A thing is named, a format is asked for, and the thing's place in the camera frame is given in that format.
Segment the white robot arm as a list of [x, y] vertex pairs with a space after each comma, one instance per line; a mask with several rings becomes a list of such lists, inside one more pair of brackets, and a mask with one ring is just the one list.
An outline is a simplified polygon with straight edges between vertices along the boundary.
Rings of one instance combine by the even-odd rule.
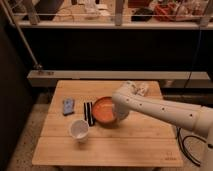
[[200, 171], [213, 171], [213, 108], [140, 96], [131, 81], [124, 82], [112, 94], [112, 102], [118, 120], [136, 111], [205, 138]]

